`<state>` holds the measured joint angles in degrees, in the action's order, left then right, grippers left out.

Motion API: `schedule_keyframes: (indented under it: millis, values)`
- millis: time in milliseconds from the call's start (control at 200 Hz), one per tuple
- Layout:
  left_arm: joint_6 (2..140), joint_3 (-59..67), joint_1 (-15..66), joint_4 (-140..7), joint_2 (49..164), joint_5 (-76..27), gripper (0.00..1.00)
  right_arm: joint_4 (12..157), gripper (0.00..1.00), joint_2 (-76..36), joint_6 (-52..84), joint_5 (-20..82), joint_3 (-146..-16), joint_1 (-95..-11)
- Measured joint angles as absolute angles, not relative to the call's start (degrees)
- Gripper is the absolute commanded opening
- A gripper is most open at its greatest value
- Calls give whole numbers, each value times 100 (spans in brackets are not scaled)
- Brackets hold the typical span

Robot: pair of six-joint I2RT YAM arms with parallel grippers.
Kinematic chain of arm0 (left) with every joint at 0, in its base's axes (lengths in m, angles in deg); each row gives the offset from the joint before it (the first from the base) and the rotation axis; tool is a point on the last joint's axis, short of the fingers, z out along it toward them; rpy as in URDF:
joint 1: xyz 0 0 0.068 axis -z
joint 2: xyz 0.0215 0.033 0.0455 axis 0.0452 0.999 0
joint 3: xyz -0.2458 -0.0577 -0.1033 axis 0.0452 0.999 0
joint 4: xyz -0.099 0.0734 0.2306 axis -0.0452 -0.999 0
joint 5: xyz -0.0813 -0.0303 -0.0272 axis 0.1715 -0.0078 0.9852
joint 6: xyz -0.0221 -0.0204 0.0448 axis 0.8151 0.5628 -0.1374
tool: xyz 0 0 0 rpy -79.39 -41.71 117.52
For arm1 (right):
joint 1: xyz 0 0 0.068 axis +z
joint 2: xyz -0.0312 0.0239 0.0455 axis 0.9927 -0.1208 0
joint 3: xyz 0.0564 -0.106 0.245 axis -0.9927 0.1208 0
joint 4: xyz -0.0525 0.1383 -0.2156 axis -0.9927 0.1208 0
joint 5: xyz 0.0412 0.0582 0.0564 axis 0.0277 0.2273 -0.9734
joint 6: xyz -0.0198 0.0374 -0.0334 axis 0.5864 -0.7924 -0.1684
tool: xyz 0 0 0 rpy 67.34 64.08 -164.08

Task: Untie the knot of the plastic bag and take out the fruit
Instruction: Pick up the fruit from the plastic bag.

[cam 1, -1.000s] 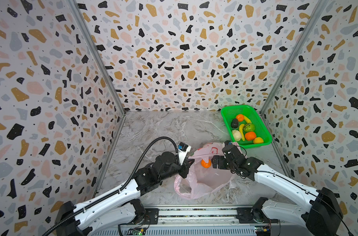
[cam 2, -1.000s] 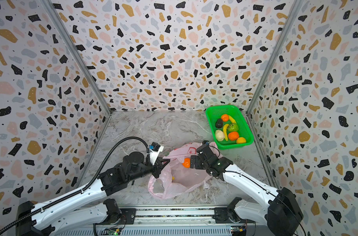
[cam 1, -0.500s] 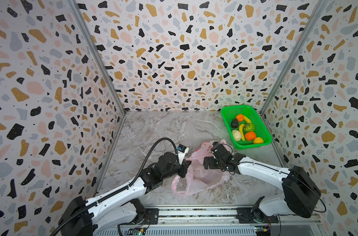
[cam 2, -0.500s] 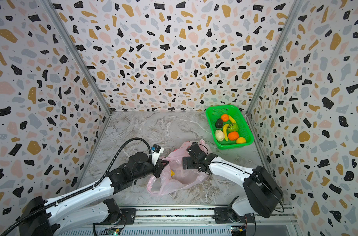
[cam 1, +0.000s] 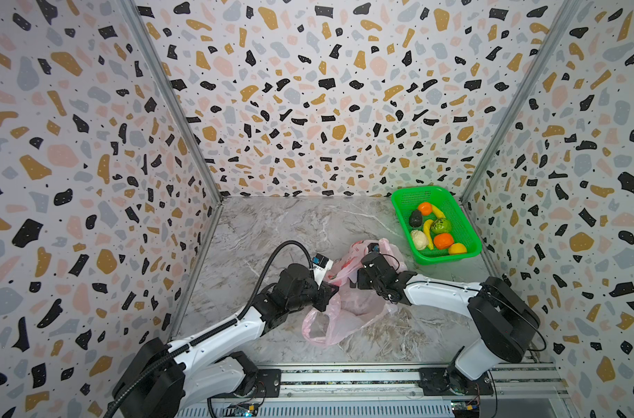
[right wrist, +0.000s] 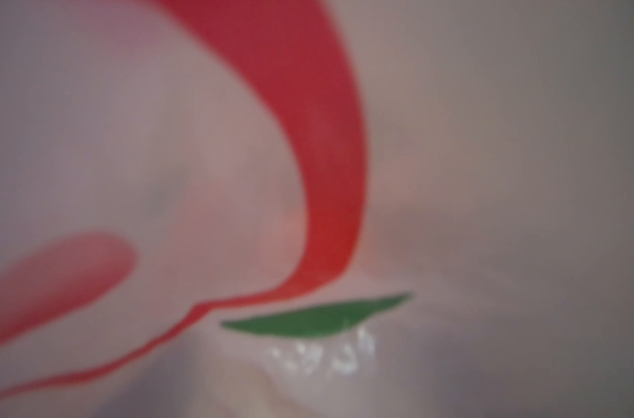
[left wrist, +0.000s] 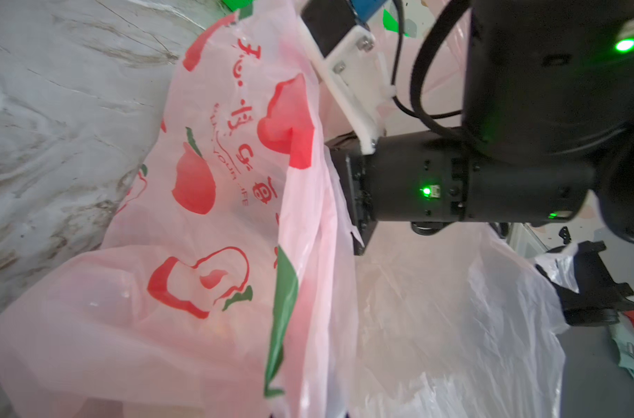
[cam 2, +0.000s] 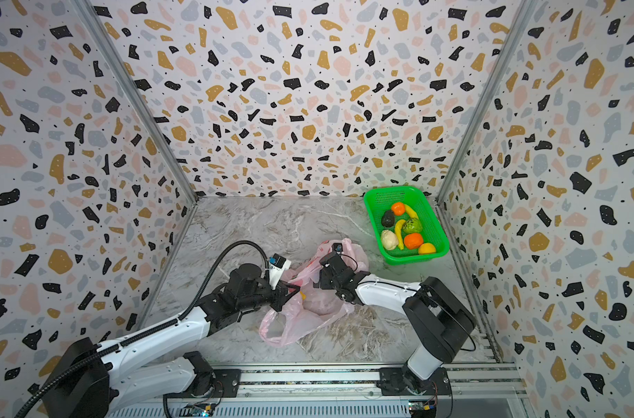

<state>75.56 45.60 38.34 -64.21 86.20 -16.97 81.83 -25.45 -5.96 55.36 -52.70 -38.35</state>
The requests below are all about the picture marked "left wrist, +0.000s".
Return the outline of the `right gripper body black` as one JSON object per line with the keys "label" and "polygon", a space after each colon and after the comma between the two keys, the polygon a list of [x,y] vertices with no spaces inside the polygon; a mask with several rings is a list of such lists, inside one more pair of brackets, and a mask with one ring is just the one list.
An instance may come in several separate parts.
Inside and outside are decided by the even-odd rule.
{"label": "right gripper body black", "polygon": [[456,141],[433,132],[381,138],[374,153],[360,151],[350,132],[327,142],[355,231],[365,253],[381,222],[407,222],[423,236],[465,219],[470,158]]}

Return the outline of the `pink plastic bag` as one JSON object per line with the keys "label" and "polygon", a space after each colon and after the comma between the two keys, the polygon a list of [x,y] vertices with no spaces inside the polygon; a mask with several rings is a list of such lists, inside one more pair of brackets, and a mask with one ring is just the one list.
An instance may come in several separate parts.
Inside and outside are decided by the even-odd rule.
{"label": "pink plastic bag", "polygon": [[20,417],[556,417],[557,295],[488,226],[363,258],[291,1],[178,61],[102,246],[0,314]]}

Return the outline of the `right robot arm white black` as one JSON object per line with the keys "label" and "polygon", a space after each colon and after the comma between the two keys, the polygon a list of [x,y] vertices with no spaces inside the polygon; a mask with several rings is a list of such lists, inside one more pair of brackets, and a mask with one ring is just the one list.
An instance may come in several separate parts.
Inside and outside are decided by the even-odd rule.
{"label": "right robot arm white black", "polygon": [[[437,53],[469,17],[460,125],[424,109]],[[424,130],[329,148],[363,254],[381,221],[431,236],[458,222],[544,226],[588,192],[634,245],[634,1],[450,1],[414,61],[408,115]]]}

